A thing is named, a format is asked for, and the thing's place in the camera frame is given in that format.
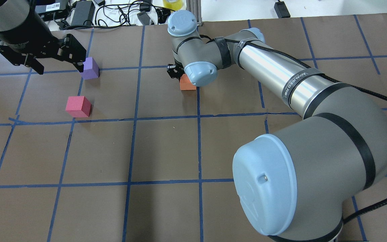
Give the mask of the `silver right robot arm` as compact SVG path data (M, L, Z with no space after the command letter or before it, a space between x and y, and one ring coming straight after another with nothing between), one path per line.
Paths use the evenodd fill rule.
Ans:
M196 87L237 65L302 120L240 147L232 176L255 230L278 242L331 242L342 230L343 201L387 173L387 116L365 93L329 81L265 44L257 28L204 43L195 15L168 18L175 64Z

